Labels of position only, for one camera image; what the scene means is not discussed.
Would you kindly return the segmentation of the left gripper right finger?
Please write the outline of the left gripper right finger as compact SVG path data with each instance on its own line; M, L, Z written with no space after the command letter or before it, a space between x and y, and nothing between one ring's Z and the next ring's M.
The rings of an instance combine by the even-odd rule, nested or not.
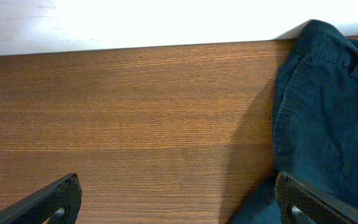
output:
M358 209L287 172L280 172L275 198L282 223L358 224Z

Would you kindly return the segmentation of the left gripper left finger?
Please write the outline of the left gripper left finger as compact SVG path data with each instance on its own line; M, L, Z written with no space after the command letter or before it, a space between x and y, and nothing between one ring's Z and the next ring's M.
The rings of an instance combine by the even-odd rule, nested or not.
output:
M70 173L0 211L0 223L75 223L82 190Z

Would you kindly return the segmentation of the navy blue shorts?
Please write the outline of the navy blue shorts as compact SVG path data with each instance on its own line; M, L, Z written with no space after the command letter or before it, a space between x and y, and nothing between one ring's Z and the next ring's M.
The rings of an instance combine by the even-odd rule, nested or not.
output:
M276 172L358 209L358 41L308 21L278 71L272 108Z

